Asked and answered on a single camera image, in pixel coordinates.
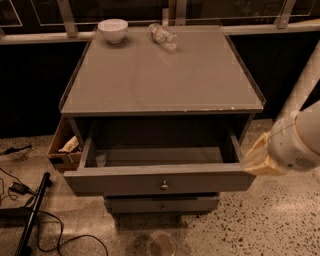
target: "speckled floor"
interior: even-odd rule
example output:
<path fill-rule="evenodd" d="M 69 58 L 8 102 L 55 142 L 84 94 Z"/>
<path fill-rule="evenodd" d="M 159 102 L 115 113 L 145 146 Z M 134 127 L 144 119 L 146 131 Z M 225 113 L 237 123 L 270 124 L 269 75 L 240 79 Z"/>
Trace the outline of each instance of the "speckled floor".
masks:
<path fill-rule="evenodd" d="M 256 120 L 242 145 L 245 153 L 270 120 Z M 62 242 L 90 234 L 107 246 L 111 256 L 211 256 L 211 255 L 320 255 L 319 171 L 291 172 L 281 177 L 257 177 L 246 192 L 221 193 L 216 210 L 204 215 L 137 214 L 113 217 L 102 197 L 76 197 L 63 174 L 47 159 L 53 136 L 0 140 L 0 150 L 32 145 L 32 150 L 0 156 L 0 167 L 36 188 L 44 172 L 51 173 L 41 209 L 64 223 Z M 0 173 L 5 195 L 12 178 Z M 5 198 L 1 208 L 24 205 L 29 196 L 16 201 Z M 59 224 L 40 219 L 40 246 L 56 245 Z M 0 255 L 14 255 L 22 227 L 0 224 Z M 35 226 L 29 245 L 32 255 L 58 255 L 37 249 Z M 85 237 L 61 248 L 62 255 L 105 255 L 103 247 Z"/>

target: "black cable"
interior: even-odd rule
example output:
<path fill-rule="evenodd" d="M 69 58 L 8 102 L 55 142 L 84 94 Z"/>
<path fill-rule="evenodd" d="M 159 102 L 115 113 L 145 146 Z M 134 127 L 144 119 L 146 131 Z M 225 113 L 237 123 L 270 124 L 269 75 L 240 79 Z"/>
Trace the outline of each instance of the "black cable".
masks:
<path fill-rule="evenodd" d="M 25 203 L 25 205 L 23 207 L 27 207 L 29 204 L 31 204 L 33 202 L 33 200 L 35 199 L 35 196 L 32 195 L 28 200 L 27 202 Z"/>
<path fill-rule="evenodd" d="M 58 238 L 58 242 L 57 242 L 57 246 L 51 248 L 51 249 L 43 249 L 40 247 L 40 244 L 39 244 L 39 233 L 40 233 L 40 221 L 39 221 L 39 217 L 37 218 L 37 221 L 38 221 L 38 232 L 37 232 L 37 246 L 38 246 L 38 249 L 42 252 L 52 252 L 54 250 L 57 250 L 58 251 L 58 254 L 61 256 L 61 247 L 62 246 L 65 246 L 66 244 L 72 242 L 72 241 L 75 241 L 77 239 L 80 239 L 80 238 L 83 238 L 83 237 L 91 237 L 95 240 L 97 240 L 104 248 L 105 252 L 106 252 L 106 255 L 108 256 L 109 253 L 108 253 L 108 249 L 107 247 L 104 245 L 104 243 L 97 237 L 93 236 L 93 235 L 81 235 L 81 236 L 77 236 L 77 237 L 73 237 L 73 238 L 70 238 L 66 241 L 64 241 L 63 243 L 61 243 L 61 238 L 62 238 L 62 234 L 63 234 L 63 228 L 64 228 L 64 225 L 62 223 L 62 221 L 55 215 L 49 213 L 49 212 L 45 212 L 45 211 L 39 211 L 40 213 L 43 213 L 43 214 L 46 214 L 52 218 L 55 218 L 56 220 L 58 220 L 58 222 L 60 223 L 60 234 L 59 234 L 59 238 Z"/>
<path fill-rule="evenodd" d="M 0 170 L 1 170 L 2 172 L 4 172 L 5 174 L 7 174 L 8 176 L 10 176 L 11 178 L 16 179 L 20 184 L 28 187 L 26 184 L 24 184 L 23 182 L 21 182 L 21 180 L 19 180 L 16 176 L 13 176 L 12 174 L 6 172 L 6 171 L 3 170 L 1 167 L 0 167 Z M 31 188 L 28 187 L 28 190 L 29 190 L 29 192 L 30 192 L 31 194 L 36 195 L 36 192 L 34 192 Z"/>
<path fill-rule="evenodd" d="M 18 196 L 17 195 L 11 195 L 9 193 L 9 189 L 8 189 L 8 195 L 2 197 L 2 195 L 4 195 L 4 180 L 2 178 L 0 178 L 0 179 L 1 179 L 1 183 L 2 183 L 1 184 L 2 185 L 2 192 L 0 194 L 0 206 L 1 206 L 2 201 L 7 197 L 9 197 L 12 201 L 16 201 L 18 199 Z"/>
<path fill-rule="evenodd" d="M 16 179 L 20 184 L 24 185 L 16 176 L 13 176 L 13 175 L 11 175 L 10 173 L 7 173 L 7 172 L 6 172 L 5 170 L 3 170 L 1 167 L 0 167 L 0 170 L 1 170 L 2 172 L 4 172 L 5 174 L 7 174 L 8 176 L 10 176 L 11 178 Z"/>

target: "white bowl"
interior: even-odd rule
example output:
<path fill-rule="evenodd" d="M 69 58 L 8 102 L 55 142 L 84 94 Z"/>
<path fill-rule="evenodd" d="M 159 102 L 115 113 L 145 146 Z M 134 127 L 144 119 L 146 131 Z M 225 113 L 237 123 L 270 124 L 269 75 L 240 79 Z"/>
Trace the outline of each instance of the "white bowl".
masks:
<path fill-rule="evenodd" d="M 109 43 L 117 44 L 126 36 L 128 22 L 121 19 L 104 20 L 98 24 L 98 29 Z"/>

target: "clear plastic bottle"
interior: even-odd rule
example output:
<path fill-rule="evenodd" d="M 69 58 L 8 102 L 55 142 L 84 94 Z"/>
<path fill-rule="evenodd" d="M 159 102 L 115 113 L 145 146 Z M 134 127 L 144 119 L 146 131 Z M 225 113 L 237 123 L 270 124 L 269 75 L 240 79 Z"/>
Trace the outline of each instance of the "clear plastic bottle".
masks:
<path fill-rule="evenodd" d="M 162 45 L 170 52 L 174 52 L 178 47 L 178 36 L 172 33 L 167 28 L 158 23 L 153 23 L 149 26 L 151 35 L 154 41 Z"/>

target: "glass panel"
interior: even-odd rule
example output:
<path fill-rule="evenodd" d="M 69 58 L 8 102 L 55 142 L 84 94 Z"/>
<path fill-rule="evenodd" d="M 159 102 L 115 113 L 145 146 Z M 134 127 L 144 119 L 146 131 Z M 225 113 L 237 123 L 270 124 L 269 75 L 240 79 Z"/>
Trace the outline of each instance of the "glass panel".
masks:
<path fill-rule="evenodd" d="M 315 2 L 316 0 L 297 0 L 293 7 L 291 16 L 310 15 Z"/>
<path fill-rule="evenodd" d="M 279 15 L 284 0 L 188 0 L 187 19 L 247 19 Z"/>
<path fill-rule="evenodd" d="M 63 25 L 56 0 L 31 0 L 31 3 L 41 25 Z"/>
<path fill-rule="evenodd" d="M 21 26 L 18 14 L 11 0 L 0 0 L 0 28 Z"/>
<path fill-rule="evenodd" d="M 97 23 L 119 18 L 127 21 L 162 20 L 168 0 L 70 0 L 75 22 Z"/>

